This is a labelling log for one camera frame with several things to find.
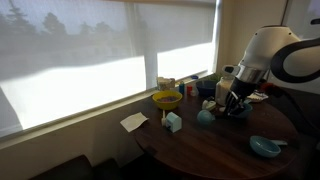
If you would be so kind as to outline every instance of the round wooden table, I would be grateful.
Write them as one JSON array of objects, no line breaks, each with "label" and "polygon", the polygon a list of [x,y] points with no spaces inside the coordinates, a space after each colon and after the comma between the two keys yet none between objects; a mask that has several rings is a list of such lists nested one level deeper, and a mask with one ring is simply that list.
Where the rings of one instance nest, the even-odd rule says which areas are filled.
[{"label": "round wooden table", "polygon": [[[201,97],[185,96],[172,112],[182,118],[182,129],[171,133],[161,126],[162,110],[150,98],[142,113],[149,118],[134,130],[140,147],[170,170],[204,179],[261,179],[286,170],[299,148],[298,133],[289,119],[267,103],[253,104],[246,120],[217,119],[201,125],[197,114]],[[252,135],[288,142],[275,158],[257,155],[249,146]]]}]

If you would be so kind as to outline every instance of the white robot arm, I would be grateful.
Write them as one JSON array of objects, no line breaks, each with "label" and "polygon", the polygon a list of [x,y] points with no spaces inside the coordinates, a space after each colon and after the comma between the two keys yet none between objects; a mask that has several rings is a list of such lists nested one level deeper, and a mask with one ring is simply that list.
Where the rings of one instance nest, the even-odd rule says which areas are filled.
[{"label": "white robot arm", "polygon": [[265,26],[259,29],[237,66],[224,66],[233,74],[226,104],[228,115],[238,114],[242,102],[270,69],[285,82],[302,83],[320,77],[320,38],[301,41],[288,27]]}]

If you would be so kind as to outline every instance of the window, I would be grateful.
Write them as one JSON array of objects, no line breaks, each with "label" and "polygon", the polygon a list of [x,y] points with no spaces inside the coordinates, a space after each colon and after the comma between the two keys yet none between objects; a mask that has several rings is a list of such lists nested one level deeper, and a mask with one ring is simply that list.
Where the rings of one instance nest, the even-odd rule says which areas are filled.
[{"label": "window", "polygon": [[215,8],[1,1],[0,136],[211,71]]}]

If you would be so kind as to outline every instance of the yellow bowl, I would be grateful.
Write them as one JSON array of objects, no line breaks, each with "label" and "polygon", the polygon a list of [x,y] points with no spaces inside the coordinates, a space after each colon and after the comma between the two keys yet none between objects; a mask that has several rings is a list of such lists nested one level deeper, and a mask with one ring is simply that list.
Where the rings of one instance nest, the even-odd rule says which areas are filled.
[{"label": "yellow bowl", "polygon": [[[158,99],[168,97],[168,96],[174,96],[177,98],[175,101],[171,102],[160,102]],[[153,101],[155,104],[158,106],[158,108],[163,109],[163,110],[172,110],[178,107],[181,99],[182,99],[182,94],[176,91],[160,91],[155,93],[152,96]]]}]

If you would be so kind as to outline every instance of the white container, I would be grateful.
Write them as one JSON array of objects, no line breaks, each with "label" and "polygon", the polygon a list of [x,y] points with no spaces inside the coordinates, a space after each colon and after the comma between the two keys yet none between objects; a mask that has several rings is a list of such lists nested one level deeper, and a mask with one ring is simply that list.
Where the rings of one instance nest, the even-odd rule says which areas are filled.
[{"label": "white container", "polygon": [[226,106],[226,98],[233,82],[233,76],[222,77],[216,85],[215,101],[221,106]]}]

